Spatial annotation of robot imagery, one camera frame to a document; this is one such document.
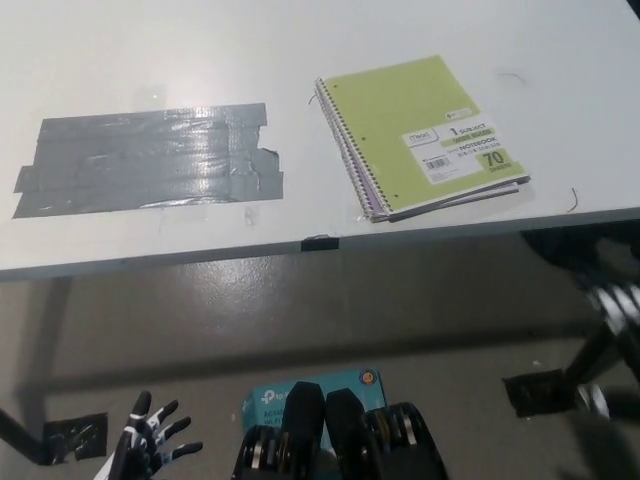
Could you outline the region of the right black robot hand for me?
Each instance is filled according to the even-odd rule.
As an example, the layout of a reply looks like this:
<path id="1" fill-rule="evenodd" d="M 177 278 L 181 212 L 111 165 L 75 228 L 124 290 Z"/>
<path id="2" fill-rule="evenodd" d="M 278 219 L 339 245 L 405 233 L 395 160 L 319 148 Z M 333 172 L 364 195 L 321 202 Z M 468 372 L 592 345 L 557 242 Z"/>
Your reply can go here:
<path id="1" fill-rule="evenodd" d="M 589 285 L 587 298 L 615 336 L 639 326 L 639 285 L 636 283 Z"/>

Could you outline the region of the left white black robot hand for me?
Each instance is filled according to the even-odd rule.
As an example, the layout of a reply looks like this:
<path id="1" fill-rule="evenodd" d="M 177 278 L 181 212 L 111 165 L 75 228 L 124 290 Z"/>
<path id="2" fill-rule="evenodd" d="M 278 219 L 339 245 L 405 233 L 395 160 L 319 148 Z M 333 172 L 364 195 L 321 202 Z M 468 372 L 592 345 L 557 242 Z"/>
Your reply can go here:
<path id="1" fill-rule="evenodd" d="M 167 418 L 178 409 L 179 401 L 174 399 L 155 412 L 151 411 L 151 406 L 151 392 L 142 390 L 114 451 L 94 475 L 95 480 L 153 479 L 155 474 L 177 459 L 203 449 L 203 443 L 199 441 L 163 450 L 173 436 L 191 425 L 192 418 L 186 416 L 164 426 Z"/>

